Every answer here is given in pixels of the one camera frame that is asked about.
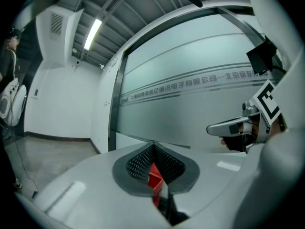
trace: ceiling light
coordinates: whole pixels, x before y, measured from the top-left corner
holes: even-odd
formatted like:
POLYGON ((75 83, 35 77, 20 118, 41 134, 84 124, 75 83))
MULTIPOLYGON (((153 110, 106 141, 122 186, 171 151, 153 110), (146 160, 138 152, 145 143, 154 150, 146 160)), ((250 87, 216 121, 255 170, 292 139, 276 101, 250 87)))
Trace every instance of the ceiling light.
POLYGON ((93 38, 94 38, 96 32, 98 31, 99 27, 101 26, 101 24, 102 24, 102 22, 100 20, 98 20, 98 19, 95 20, 95 22, 89 32, 89 35, 87 37, 87 41, 85 43, 84 49, 86 49, 86 50, 90 49, 93 38))

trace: red object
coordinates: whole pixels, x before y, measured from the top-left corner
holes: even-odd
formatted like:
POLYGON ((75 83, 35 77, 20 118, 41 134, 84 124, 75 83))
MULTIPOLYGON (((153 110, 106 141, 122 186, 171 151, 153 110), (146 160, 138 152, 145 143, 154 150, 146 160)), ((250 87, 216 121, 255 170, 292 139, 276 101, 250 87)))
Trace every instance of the red object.
POLYGON ((163 178, 155 164, 152 164, 152 168, 149 172, 148 186, 153 188, 153 203, 158 208, 161 199, 160 191, 163 187, 163 178))

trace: vent grille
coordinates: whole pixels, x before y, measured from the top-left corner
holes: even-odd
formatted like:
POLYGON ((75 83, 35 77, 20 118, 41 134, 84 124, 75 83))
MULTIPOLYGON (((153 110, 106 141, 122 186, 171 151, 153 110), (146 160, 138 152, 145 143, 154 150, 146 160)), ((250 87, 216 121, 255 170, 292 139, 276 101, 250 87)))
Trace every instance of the vent grille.
POLYGON ((61 26, 63 17, 57 14, 52 14, 51 17, 51 33, 61 36, 61 26))

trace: gray floor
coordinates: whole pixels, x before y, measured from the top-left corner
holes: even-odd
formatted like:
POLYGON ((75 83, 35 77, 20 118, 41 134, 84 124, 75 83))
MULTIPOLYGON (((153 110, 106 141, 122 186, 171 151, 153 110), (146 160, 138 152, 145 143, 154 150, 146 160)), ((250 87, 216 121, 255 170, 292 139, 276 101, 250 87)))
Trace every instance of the gray floor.
POLYGON ((61 142, 25 137, 6 146, 15 175, 23 185, 18 192, 30 201, 37 188, 26 176, 16 144, 28 176, 36 182, 39 191, 69 168, 96 155, 90 142, 61 142))

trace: concrete floor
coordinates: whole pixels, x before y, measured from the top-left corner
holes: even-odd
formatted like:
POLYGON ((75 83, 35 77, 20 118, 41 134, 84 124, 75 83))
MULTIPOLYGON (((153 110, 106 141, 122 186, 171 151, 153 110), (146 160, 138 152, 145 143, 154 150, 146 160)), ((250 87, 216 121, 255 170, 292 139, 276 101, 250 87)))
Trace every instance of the concrete floor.
POLYGON ((96 155, 90 142, 50 141, 28 136, 6 146, 15 175, 23 186, 18 192, 30 201, 37 188, 26 176, 16 144, 28 176, 36 182, 39 191, 66 170, 96 155))

